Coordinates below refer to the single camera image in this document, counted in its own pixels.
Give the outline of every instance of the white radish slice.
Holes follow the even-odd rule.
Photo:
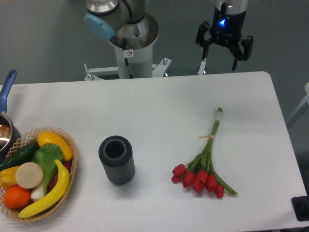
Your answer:
[[[34,188],[43,180],[43,170],[36,163],[23,163],[16,170],[15,180],[16,183],[24,189]]]

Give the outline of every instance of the green cucumber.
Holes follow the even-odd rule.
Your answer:
[[[5,158],[2,164],[0,164],[0,172],[7,168],[20,166],[23,163],[31,162],[33,154],[40,148],[38,141],[35,140],[29,144],[24,145],[12,155]]]

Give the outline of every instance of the gray floor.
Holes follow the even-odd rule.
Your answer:
[[[154,63],[172,60],[170,75],[196,74],[198,26],[212,22],[215,0],[146,0],[160,28]],[[268,72],[283,116],[304,98],[309,82],[309,1],[250,0],[242,34],[252,35],[252,56],[236,72]],[[116,66],[113,48],[84,24],[85,0],[0,0],[0,84],[16,69],[16,84],[82,81],[89,68]],[[209,74],[230,73],[233,57],[212,45]],[[289,128],[301,173],[309,170],[309,110]]]

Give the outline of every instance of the cooking pot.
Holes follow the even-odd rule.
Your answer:
[[[13,143],[20,138],[20,133],[6,115],[6,102],[17,75],[16,70],[10,70],[0,92],[0,164],[4,161]]]

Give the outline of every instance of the bok choy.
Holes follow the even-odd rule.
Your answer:
[[[33,155],[32,161],[43,169],[43,180],[32,190],[32,200],[37,201],[47,194],[49,182],[58,172],[56,159],[63,162],[62,150],[56,144],[45,144]]]

